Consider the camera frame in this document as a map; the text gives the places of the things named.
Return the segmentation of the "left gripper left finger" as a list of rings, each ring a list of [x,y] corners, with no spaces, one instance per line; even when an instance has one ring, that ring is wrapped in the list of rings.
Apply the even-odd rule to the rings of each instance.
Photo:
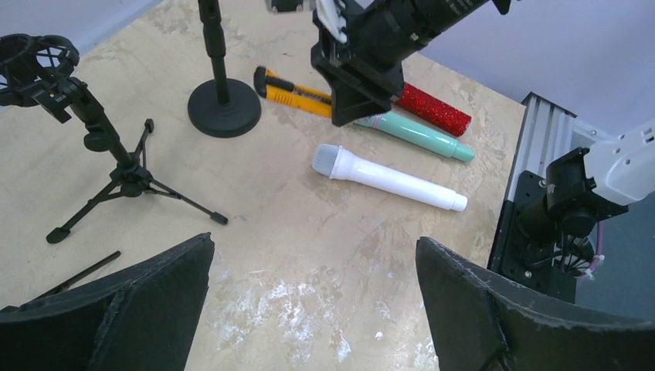
[[[145,261],[1,313],[3,370],[183,370],[215,244],[201,233]]]

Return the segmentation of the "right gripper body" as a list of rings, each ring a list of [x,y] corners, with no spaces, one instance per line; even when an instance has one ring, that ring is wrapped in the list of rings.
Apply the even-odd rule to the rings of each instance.
[[[404,89],[402,61],[409,43],[392,11],[392,1],[317,1],[312,20],[318,41],[311,66],[330,86],[331,78],[349,84],[395,79],[395,95]]]

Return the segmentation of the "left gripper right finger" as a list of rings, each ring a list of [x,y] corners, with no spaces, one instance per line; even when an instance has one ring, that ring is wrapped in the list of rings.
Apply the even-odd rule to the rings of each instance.
[[[652,370],[654,324],[541,294],[429,237],[416,272],[442,370]]]

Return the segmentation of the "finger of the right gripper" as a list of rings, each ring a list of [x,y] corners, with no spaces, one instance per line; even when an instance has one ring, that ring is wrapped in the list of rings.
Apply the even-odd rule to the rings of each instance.
[[[349,84],[330,79],[331,123],[341,127],[362,118],[384,114],[392,109],[395,79]]]

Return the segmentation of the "teal toy microphone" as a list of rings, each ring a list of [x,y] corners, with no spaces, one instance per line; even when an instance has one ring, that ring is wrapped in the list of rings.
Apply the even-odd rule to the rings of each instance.
[[[475,158],[473,149],[455,138],[394,111],[364,117],[354,121],[354,124],[381,131],[444,158],[461,162],[471,162]]]

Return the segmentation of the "white microphone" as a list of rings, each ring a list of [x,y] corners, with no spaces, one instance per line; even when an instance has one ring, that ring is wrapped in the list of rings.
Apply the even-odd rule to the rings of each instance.
[[[466,196],[452,189],[371,162],[337,145],[319,145],[311,167],[329,179],[357,182],[444,210],[463,212],[468,203]]]

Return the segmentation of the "red glitter microphone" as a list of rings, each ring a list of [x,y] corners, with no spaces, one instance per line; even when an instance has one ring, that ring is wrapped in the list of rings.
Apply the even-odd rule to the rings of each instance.
[[[410,83],[405,83],[402,95],[394,103],[457,138],[464,135],[472,120],[470,115]]]

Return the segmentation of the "black tripod stand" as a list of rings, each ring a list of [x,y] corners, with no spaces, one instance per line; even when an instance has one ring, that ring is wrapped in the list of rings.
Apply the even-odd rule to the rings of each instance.
[[[152,119],[145,120],[133,151],[123,146],[104,107],[87,84],[73,76],[79,61],[78,49],[63,36],[15,33],[1,38],[1,105],[40,106],[62,124],[77,116],[87,130],[83,138],[85,148],[98,153],[108,151],[117,162],[110,173],[110,182],[62,226],[53,229],[46,237],[47,242],[56,244],[65,240],[71,229],[98,204],[120,197],[137,198],[144,193],[181,200],[211,220],[226,225],[229,222],[226,216],[159,182],[148,170],[146,142],[154,131]]]
[[[58,284],[57,286],[49,289],[48,291],[44,292],[40,296],[36,297],[36,300],[42,299],[42,298],[47,298],[49,296],[67,291],[71,286],[73,286],[75,283],[81,281],[85,277],[88,277],[91,275],[93,272],[98,271],[102,267],[107,266],[111,262],[115,261],[119,256],[121,255],[121,252],[119,250],[114,251],[112,254],[108,255],[107,257],[103,258],[102,260],[99,260],[95,264],[92,264],[91,266],[83,269],[81,272],[73,275],[72,277],[66,279],[64,282],[61,284]]]

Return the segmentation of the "yellow utility knife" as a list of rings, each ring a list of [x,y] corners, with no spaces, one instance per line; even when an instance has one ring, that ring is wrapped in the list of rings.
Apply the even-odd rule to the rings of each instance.
[[[282,79],[264,66],[255,69],[253,86],[266,100],[317,116],[332,117],[330,95]]]

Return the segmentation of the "black round-base mic stand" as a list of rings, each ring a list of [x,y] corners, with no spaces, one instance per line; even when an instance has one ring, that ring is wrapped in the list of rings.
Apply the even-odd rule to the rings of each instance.
[[[188,99],[188,116],[195,128],[214,138],[235,138],[258,124],[262,107],[255,90],[226,74],[226,39],[217,0],[199,0],[205,49],[213,78],[198,85]]]

